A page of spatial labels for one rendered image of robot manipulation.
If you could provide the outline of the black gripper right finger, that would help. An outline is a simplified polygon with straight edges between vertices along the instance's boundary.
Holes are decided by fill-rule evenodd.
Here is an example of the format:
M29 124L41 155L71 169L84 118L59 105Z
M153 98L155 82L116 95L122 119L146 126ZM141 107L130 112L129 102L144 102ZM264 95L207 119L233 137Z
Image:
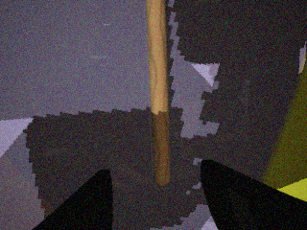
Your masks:
M208 211L218 230L307 230L307 202L235 172L201 162Z

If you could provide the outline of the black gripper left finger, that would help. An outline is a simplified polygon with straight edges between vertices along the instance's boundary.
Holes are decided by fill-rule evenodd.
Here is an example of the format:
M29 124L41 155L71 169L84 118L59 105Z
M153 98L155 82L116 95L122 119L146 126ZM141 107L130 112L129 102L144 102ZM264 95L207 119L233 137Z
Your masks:
M100 169L32 230L112 230L111 171Z

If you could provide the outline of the light wooden stick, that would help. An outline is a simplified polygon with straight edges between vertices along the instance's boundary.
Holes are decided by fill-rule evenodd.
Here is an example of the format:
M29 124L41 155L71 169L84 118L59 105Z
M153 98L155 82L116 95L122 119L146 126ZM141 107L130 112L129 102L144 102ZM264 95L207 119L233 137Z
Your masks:
M146 0L146 20L153 123L153 176L158 185L166 185L171 176L165 0Z

